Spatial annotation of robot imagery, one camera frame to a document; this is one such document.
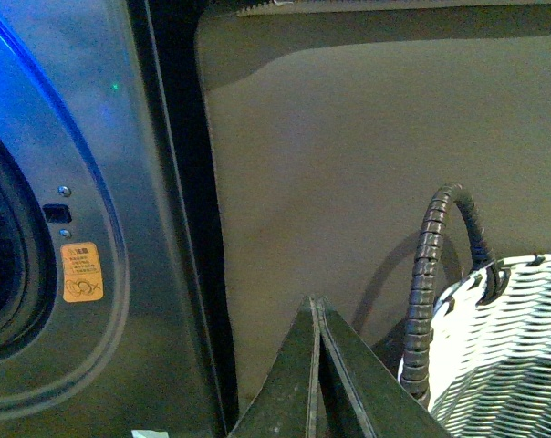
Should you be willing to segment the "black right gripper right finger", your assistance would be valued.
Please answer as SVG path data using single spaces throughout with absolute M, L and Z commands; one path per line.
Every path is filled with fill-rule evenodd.
M 325 297 L 317 301 L 319 383 L 332 437 L 449 437 Z

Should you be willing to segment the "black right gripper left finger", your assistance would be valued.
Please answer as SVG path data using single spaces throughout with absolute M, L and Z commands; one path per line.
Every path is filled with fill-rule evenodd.
M 261 390 L 229 435 L 315 437 L 319 360 L 317 305 L 305 297 Z

